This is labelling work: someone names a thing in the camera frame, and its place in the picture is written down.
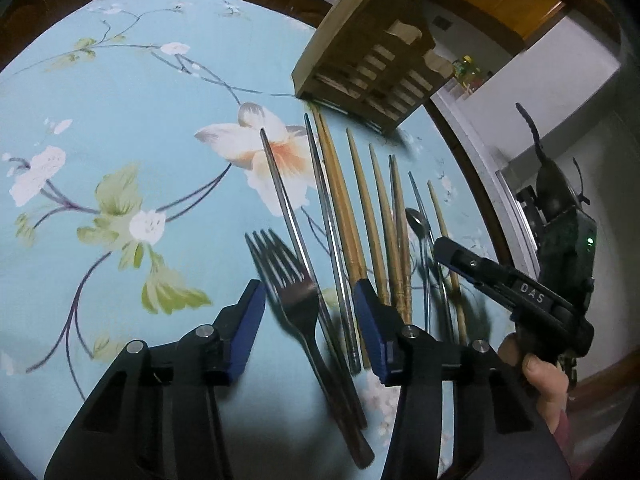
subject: fork handle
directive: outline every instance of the fork handle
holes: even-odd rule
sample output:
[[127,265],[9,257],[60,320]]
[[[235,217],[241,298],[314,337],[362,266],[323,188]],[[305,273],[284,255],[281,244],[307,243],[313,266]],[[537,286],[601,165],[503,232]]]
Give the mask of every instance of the fork handle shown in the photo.
[[329,368],[324,364],[315,338],[305,339],[305,351],[353,461],[360,469],[366,468],[373,462],[375,455],[360,431],[358,422],[349,409],[342,390]]

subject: chopstick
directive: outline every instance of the chopstick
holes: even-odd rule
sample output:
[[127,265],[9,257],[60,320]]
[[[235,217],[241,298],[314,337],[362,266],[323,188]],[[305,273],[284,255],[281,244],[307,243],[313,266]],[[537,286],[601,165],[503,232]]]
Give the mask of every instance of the chopstick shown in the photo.
[[380,245],[380,237],[378,235],[378,226],[376,225],[376,217],[373,213],[371,205],[371,197],[367,187],[367,181],[364,177],[362,164],[356,144],[351,135],[351,131],[347,128],[347,138],[349,139],[349,149],[351,150],[351,160],[353,161],[353,170],[356,174],[356,182],[358,183],[358,192],[360,193],[360,203],[362,204],[362,214],[364,215],[364,223],[367,228],[367,240],[369,241],[369,251],[371,253],[371,261],[373,263],[373,275],[376,280],[376,288],[378,290],[378,299],[380,303],[388,305],[390,303],[389,292],[386,285],[386,269],[385,261],[382,257],[382,246]]
[[[422,214],[422,216],[424,217],[425,222],[427,223],[427,240],[429,242],[429,248],[431,250],[431,258],[433,259],[433,245],[435,243],[435,238],[433,237],[433,231],[431,230],[431,223],[429,222],[429,218],[427,216],[427,210],[424,207],[424,202],[422,201],[422,197],[420,196],[420,191],[418,190],[418,185],[415,183],[415,179],[414,176],[412,175],[411,171],[409,172],[409,180],[411,181],[411,186],[414,188],[414,195],[415,195],[415,201],[418,204],[418,209],[420,210],[420,213]],[[427,286],[430,286],[428,283],[428,277],[429,277],[429,265],[427,264],[427,268],[424,269],[426,272],[426,278],[427,278]],[[449,306],[449,298],[447,295],[447,287],[445,286],[444,283],[444,275],[442,273],[442,266],[436,262],[435,260],[433,260],[433,264],[434,264],[434,268],[436,270],[436,280],[438,282],[438,286],[440,287],[440,297],[442,299],[442,310],[444,311],[444,316],[445,316],[445,320],[446,320],[446,329],[447,329],[447,336],[449,338],[450,342],[454,342],[455,338],[454,338],[454,330],[453,330],[453,321],[451,319],[451,308]]]
[[394,204],[394,219],[396,220],[396,235],[398,236],[398,250],[401,265],[402,287],[404,289],[404,311],[401,314],[406,324],[412,322],[412,289],[411,289],[411,256],[409,254],[409,236],[404,216],[404,198],[402,197],[402,183],[398,172],[398,160],[395,155],[389,155],[389,173],[391,176],[391,197]]
[[[314,115],[314,121],[316,122],[318,140],[320,141],[320,148],[322,149],[324,166],[326,168],[326,177],[331,190],[331,199],[334,203],[335,218],[338,224],[338,234],[340,235],[340,243],[342,244],[344,262],[347,267],[351,291],[353,291],[353,287],[358,280],[367,277],[367,265],[364,260],[364,252],[362,251],[353,208],[351,207],[347,186],[344,182],[344,175],[340,168],[340,162],[338,161],[338,155],[335,151],[331,134],[320,110],[315,105],[310,105],[310,107]],[[371,365],[362,336],[360,337],[360,352],[362,354],[362,366],[364,368],[370,368]]]
[[380,215],[382,216],[382,231],[385,236],[386,266],[389,272],[389,288],[391,289],[392,306],[398,311],[404,320],[404,285],[401,277],[400,255],[398,253],[398,236],[396,226],[391,216],[389,200],[386,196],[385,183],[382,179],[382,172],[378,164],[376,152],[373,145],[369,145],[373,173],[376,179],[378,190],[378,201],[380,202]]
[[[278,169],[278,166],[276,164],[275,157],[273,156],[273,151],[271,150],[271,145],[269,144],[269,140],[267,139],[267,134],[264,132],[264,129],[260,130],[260,139],[262,140],[264,154],[267,158],[267,164],[269,166],[271,178],[273,179],[273,184],[276,189],[278,202],[280,203],[280,208],[282,209],[282,214],[287,225],[287,231],[289,232],[289,237],[291,238],[291,242],[293,243],[296,256],[305,266],[307,272],[309,273],[309,277],[316,283],[316,285],[318,285],[318,279],[316,278],[316,274],[311,265],[311,259],[309,258],[305,243],[302,239],[298,220],[296,219],[296,215],[293,213],[293,208],[287,195],[287,190],[282,183],[282,176],[280,175],[280,170]],[[347,399],[347,402],[349,403],[351,411],[358,421],[359,427],[364,429],[367,427],[367,418],[364,414],[364,410],[362,409],[360,399],[358,398],[356,387],[354,386],[353,380],[351,379],[349,368],[346,361],[344,360],[344,355],[342,354],[342,349],[340,348],[340,339],[338,338],[338,335],[335,331],[334,325],[331,321],[331,316],[326,307],[326,304],[324,303],[322,294],[320,294],[319,319],[320,326],[322,327],[322,333],[324,334],[324,338],[326,339],[329,352],[337,364],[336,371],[338,375],[338,381],[342,385],[344,395]]]
[[324,220],[324,229],[329,247],[329,257],[334,271],[335,290],[338,297],[338,306],[340,307],[340,318],[342,320],[342,331],[344,332],[344,345],[347,351],[347,361],[351,374],[357,374],[361,369],[360,355],[358,354],[358,339],[353,322],[353,314],[351,313],[351,301],[349,294],[349,283],[344,275],[342,268],[342,259],[340,258],[340,249],[338,248],[338,240],[335,234],[334,215],[331,210],[329,201],[329,193],[326,188],[326,181],[316,139],[314,138],[309,115],[305,114],[306,136],[309,141],[309,149],[311,150],[311,161],[314,167],[316,183],[318,184],[318,196],[320,199],[320,209],[322,211],[322,219]]
[[[433,202],[433,207],[436,210],[436,216],[438,218],[438,225],[440,226],[440,234],[442,236],[449,237],[449,232],[447,231],[447,226],[444,223],[444,216],[442,214],[442,209],[440,208],[440,203],[438,202],[438,196],[436,195],[436,190],[433,188],[433,184],[431,180],[427,181],[427,186],[429,187],[429,193],[431,195],[431,201]],[[449,279],[451,280],[451,296],[453,300],[453,304],[456,307],[456,317],[458,319],[458,344],[466,346],[466,322],[465,322],[465,313],[462,310],[462,294],[460,293],[460,280],[458,279],[458,275],[455,272],[449,273]]]

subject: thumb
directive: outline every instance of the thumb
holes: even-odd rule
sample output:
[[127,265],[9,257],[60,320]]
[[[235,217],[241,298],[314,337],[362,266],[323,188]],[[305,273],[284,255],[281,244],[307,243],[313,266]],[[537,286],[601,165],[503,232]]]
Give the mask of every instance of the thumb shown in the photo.
[[522,361],[522,371],[532,386],[540,392],[537,409],[553,433],[560,422],[560,413],[566,405],[569,378],[555,365],[527,354]]

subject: metal chopstick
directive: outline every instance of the metal chopstick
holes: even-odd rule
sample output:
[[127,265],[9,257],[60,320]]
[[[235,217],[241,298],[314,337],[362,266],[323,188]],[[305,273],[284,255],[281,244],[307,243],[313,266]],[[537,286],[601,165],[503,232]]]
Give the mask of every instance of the metal chopstick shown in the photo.
[[[415,201],[418,203],[418,209],[422,216],[424,216],[424,221],[427,225],[427,240],[429,241],[429,248],[431,250],[431,259],[433,260],[434,266],[436,268],[436,280],[440,287],[440,295],[442,296],[442,306],[446,317],[446,325],[447,325],[447,335],[449,336],[449,341],[454,342],[454,333],[453,333],[453,320],[451,319],[451,308],[449,306],[449,298],[447,297],[447,288],[444,283],[444,275],[442,273],[442,267],[436,260],[433,258],[433,245],[435,244],[435,239],[433,238],[433,231],[431,231],[431,223],[429,222],[429,218],[427,217],[427,211],[424,208],[424,203],[422,202],[422,198],[420,197],[420,192],[418,191],[418,185],[415,183],[414,176],[409,172],[409,180],[411,181],[411,186],[414,188]],[[425,262],[425,279],[427,280],[427,287],[429,287],[429,264]]]
[[311,150],[311,161],[316,174],[316,183],[318,184],[318,196],[320,198],[320,209],[322,210],[322,219],[324,220],[324,230],[329,245],[329,256],[331,258],[331,266],[334,270],[335,290],[338,296],[338,306],[340,307],[340,318],[342,319],[342,330],[344,332],[344,345],[347,349],[347,360],[349,368],[353,375],[362,370],[360,363],[360,354],[358,354],[358,337],[353,322],[353,314],[351,313],[350,291],[347,277],[342,266],[340,258],[340,249],[338,248],[338,240],[335,235],[334,214],[329,200],[329,192],[320,163],[320,155],[318,146],[314,138],[313,130],[309,115],[305,114],[306,137],[309,141],[309,149]]
[[[309,276],[317,285],[318,279],[316,278],[316,274],[311,265],[311,259],[309,258],[305,243],[302,239],[302,234],[300,233],[298,220],[296,219],[296,215],[293,213],[291,202],[289,201],[287,191],[285,190],[284,184],[282,183],[282,176],[280,175],[280,170],[276,165],[276,159],[273,156],[273,152],[271,151],[271,146],[269,144],[269,140],[267,139],[267,134],[265,133],[264,128],[260,130],[260,139],[262,140],[262,146],[267,158],[267,164],[269,165],[271,178],[273,179],[273,185],[276,188],[278,202],[280,203],[280,208],[282,209],[282,214],[287,225],[287,231],[289,232],[289,237],[291,238],[291,243],[293,244],[296,256],[305,266],[305,269],[309,273]],[[358,398],[356,387],[353,384],[351,374],[349,373],[349,368],[346,361],[344,360],[344,355],[342,354],[342,349],[340,348],[340,340],[338,339],[337,333],[335,333],[335,329],[331,321],[331,316],[329,314],[329,311],[327,310],[326,304],[324,303],[322,294],[320,294],[319,317],[320,326],[322,327],[322,333],[324,334],[324,338],[326,339],[329,352],[338,365],[338,380],[342,385],[344,395],[349,403],[351,411],[358,421],[359,427],[361,429],[364,429],[367,427],[367,417],[364,414],[360,399]]]

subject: person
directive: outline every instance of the person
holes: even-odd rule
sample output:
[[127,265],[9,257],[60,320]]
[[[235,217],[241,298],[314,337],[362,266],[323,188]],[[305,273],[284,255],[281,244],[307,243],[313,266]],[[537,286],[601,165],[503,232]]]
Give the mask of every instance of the person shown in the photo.
[[[517,366],[521,361],[522,352],[515,334],[509,334],[504,339],[498,348],[498,357],[511,366]],[[568,377],[560,368],[540,360],[533,354],[526,354],[522,359],[522,372],[527,381],[540,392],[536,405],[538,413],[563,449],[568,439],[568,420],[564,412],[569,387]]]

